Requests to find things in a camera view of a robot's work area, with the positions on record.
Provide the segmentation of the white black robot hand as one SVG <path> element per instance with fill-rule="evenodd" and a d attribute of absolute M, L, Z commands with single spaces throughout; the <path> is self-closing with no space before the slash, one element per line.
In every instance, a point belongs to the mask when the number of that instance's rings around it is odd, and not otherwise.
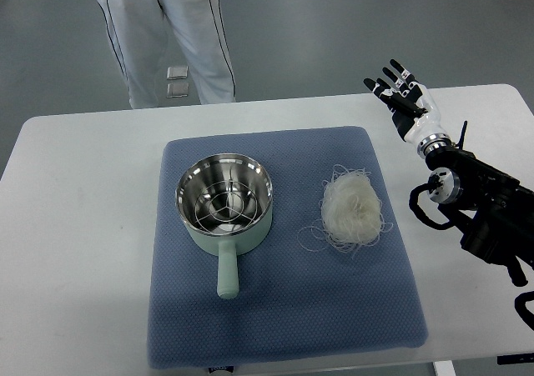
<path fill-rule="evenodd" d="M 364 85 L 387 106 L 401 139 L 413 145 L 421 157 L 438 147 L 451 146 L 451 138 L 441 126 L 441 113 L 426 86 L 395 59 L 382 72 L 386 79 L 365 78 Z"/>

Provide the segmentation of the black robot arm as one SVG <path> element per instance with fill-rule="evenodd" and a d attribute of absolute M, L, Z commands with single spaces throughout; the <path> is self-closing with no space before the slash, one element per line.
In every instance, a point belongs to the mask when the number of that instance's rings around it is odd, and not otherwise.
<path fill-rule="evenodd" d="M 533 192 L 444 133 L 423 138 L 417 152 L 431 174 L 411 191 L 415 216 L 436 230 L 457 228 L 465 251 L 506 268 L 515 286 L 526 286 L 521 266 L 533 265 Z"/>

